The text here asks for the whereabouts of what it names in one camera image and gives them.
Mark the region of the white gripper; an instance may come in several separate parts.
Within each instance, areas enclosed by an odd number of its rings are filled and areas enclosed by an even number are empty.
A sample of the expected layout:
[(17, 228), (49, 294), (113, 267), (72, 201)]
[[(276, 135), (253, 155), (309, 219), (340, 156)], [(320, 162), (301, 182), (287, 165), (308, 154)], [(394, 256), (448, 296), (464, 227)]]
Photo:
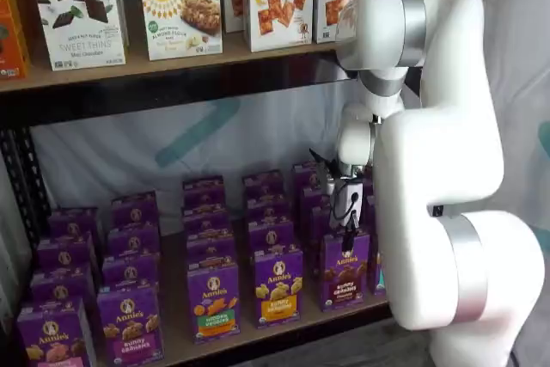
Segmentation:
[(345, 228), (342, 251), (351, 252), (358, 232), (363, 203), (364, 179), (362, 177), (337, 178), (330, 194), (329, 225), (333, 230)]

